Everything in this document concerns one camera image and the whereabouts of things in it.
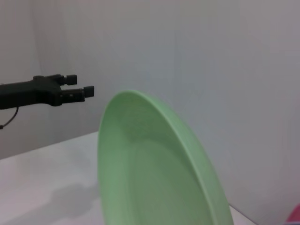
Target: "white wall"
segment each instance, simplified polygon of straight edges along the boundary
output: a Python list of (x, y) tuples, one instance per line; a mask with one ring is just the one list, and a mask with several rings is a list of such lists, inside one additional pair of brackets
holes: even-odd
[[(30, 0), (0, 0), (0, 83), (31, 80), (40, 75)], [(0, 111), (0, 124), (15, 109)], [(48, 107), (22, 107), (15, 120), (0, 131), (0, 159), (53, 143)]]
[(34, 0), (42, 74), (75, 73), (96, 86), (86, 103), (49, 111), (54, 139), (95, 131), (115, 93), (143, 90), (196, 132), (232, 205), (259, 224), (281, 224), (300, 202), (299, 7)]

